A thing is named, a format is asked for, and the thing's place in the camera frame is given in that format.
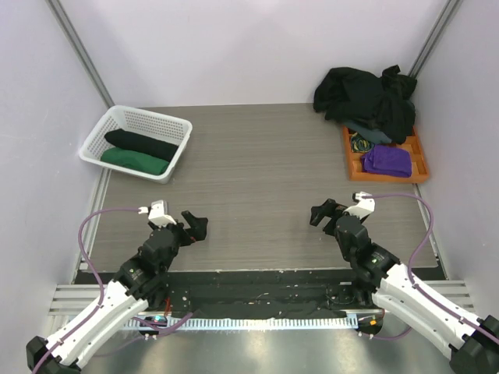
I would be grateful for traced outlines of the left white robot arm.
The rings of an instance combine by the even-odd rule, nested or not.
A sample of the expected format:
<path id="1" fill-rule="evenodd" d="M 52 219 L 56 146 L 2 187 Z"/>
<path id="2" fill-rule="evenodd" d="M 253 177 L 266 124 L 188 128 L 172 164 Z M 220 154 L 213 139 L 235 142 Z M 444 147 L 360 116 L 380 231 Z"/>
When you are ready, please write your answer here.
<path id="1" fill-rule="evenodd" d="M 27 346 L 27 366 L 33 373 L 79 373 L 95 352 L 130 319 L 145 310 L 159 310 L 169 296 L 168 270 L 179 249 L 207 237 L 208 219 L 188 210 L 179 222 L 163 200 L 133 208 L 147 216 L 152 232 L 136 254 L 105 284 L 96 276 L 99 295 L 64 327 Z"/>

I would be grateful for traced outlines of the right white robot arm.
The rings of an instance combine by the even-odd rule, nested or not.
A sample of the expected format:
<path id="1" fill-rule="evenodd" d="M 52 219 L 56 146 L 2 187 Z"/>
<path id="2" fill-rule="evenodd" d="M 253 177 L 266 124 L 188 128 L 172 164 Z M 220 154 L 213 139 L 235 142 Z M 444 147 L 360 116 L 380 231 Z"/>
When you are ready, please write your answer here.
<path id="1" fill-rule="evenodd" d="M 498 371 L 498 320 L 484 319 L 435 291 L 387 249 L 373 242 L 364 221 L 375 211 L 380 197 L 366 192 L 352 196 L 353 205 L 327 199 L 311 209 L 310 225 L 329 222 L 324 233 L 334 237 L 343 259 L 355 274 L 353 301 L 395 315 L 424 336 L 448 359 L 455 373 Z"/>

